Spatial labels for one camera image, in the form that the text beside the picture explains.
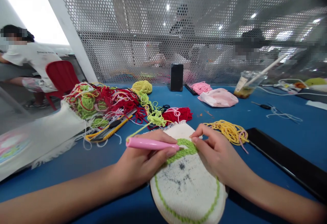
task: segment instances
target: red chair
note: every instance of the red chair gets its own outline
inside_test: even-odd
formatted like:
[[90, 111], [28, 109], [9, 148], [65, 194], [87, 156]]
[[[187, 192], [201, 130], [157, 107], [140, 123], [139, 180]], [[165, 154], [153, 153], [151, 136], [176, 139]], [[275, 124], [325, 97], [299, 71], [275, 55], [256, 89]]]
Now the red chair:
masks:
[[70, 93], [76, 84], [80, 83], [73, 65], [69, 61], [55, 61], [49, 63], [45, 71], [49, 76], [50, 80], [56, 87], [58, 91], [45, 93], [46, 98], [48, 99], [50, 105], [54, 110], [57, 110], [53, 104], [50, 96], [55, 96], [63, 99], [63, 96], [66, 93]]

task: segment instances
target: metal mesh partition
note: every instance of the metal mesh partition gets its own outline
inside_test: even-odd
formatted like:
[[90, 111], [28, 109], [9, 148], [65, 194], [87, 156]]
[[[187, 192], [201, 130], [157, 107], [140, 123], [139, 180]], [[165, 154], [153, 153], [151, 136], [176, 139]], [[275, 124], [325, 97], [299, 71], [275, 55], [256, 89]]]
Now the metal mesh partition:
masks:
[[327, 71], [323, 0], [64, 0], [99, 82], [236, 84], [243, 70], [280, 78]]

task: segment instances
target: pink bag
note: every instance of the pink bag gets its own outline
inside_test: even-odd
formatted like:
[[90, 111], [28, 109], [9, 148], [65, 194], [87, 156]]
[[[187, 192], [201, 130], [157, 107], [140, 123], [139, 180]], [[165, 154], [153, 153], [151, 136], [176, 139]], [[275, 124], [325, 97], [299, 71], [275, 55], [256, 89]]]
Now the pink bag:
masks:
[[238, 103], [236, 96], [223, 88], [203, 92], [198, 99], [212, 107], [231, 107]]

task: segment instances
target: white straw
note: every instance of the white straw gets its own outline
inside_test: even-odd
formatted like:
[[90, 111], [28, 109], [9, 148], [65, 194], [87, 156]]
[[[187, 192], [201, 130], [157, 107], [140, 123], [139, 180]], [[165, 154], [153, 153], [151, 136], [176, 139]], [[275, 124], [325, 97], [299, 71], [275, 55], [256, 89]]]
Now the white straw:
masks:
[[261, 75], [265, 74], [266, 72], [268, 72], [270, 69], [272, 69], [275, 65], [277, 65], [278, 63], [280, 63], [280, 61], [282, 59], [284, 59], [288, 54], [284, 54], [282, 56], [280, 56], [280, 58], [278, 58], [277, 60], [275, 60], [273, 63], [271, 63], [268, 67], [266, 67], [265, 69], [263, 69], [263, 71], [261, 71], [257, 76], [255, 76], [253, 79], [251, 79], [249, 82], [247, 82], [244, 86], [249, 86], [250, 84], [252, 84], [254, 81], [256, 81], [258, 78], [261, 77]]

